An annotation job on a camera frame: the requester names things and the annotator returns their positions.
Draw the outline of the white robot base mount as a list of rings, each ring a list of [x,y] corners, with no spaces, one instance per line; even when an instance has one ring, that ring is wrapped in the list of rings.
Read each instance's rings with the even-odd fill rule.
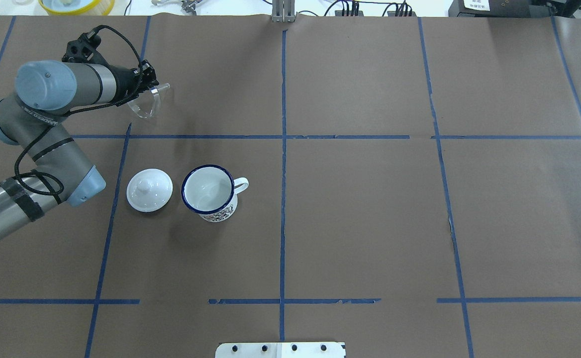
[[[252,342],[218,345],[216,358],[345,358],[343,342]]]

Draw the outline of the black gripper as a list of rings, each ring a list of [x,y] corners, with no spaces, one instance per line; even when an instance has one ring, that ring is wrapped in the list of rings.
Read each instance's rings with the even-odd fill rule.
[[[147,60],[141,61],[136,69],[125,69],[121,72],[121,102],[129,102],[138,98],[144,91],[155,88],[160,83],[154,66]]]

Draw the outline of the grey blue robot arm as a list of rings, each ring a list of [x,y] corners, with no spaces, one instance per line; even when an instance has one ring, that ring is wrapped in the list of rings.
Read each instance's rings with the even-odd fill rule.
[[[0,240],[67,202],[79,206],[106,188],[63,122],[77,112],[123,105],[156,86],[156,71],[95,63],[31,61],[0,100],[0,141],[21,146],[13,175],[0,181]]]

